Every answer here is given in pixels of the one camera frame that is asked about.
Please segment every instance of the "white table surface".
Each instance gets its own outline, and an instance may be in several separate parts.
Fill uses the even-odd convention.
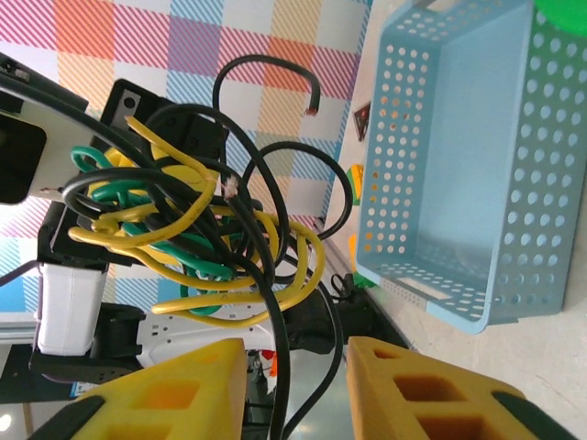
[[[350,115],[371,100],[379,31],[403,0],[374,0]],[[339,163],[347,170],[364,163],[366,142],[359,142],[349,118]],[[343,192],[337,182],[327,225],[338,217]],[[346,258],[349,237],[357,232],[359,208],[332,243]],[[372,296],[414,349],[451,364],[510,383],[579,438],[587,438],[587,203],[583,201],[564,311],[526,318],[518,324],[489,326],[466,335],[381,289]]]

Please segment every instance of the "perforated basket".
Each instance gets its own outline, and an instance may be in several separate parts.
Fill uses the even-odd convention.
[[[408,2],[392,15],[360,274],[468,333],[559,312],[587,161],[586,83],[587,40],[531,1],[444,13]]]

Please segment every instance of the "basket handle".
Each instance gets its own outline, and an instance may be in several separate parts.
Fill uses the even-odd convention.
[[[415,0],[414,7],[444,14],[466,0]]]

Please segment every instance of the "exposed wire end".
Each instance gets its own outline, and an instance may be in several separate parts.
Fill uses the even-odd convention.
[[[236,176],[230,176],[227,182],[223,185],[224,199],[232,199],[238,194],[238,180]]]

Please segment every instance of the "colorful plaid fabric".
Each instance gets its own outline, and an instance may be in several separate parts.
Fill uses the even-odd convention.
[[[89,100],[99,116],[112,83],[127,78],[175,102],[210,105],[214,78],[227,61],[264,53],[317,74],[322,100],[304,116],[307,83],[272,66],[236,68],[224,82],[221,109],[259,147],[301,140],[337,157],[370,12],[364,0],[0,0],[0,51]],[[231,138],[229,165],[249,158]],[[267,158],[293,215],[324,215],[333,173],[316,159],[284,151]],[[251,192],[271,209],[258,175]],[[0,207],[0,273],[36,256],[48,204]],[[148,309],[177,297],[177,286],[141,268],[112,268],[106,300]],[[0,290],[0,312],[36,309],[34,273]]]

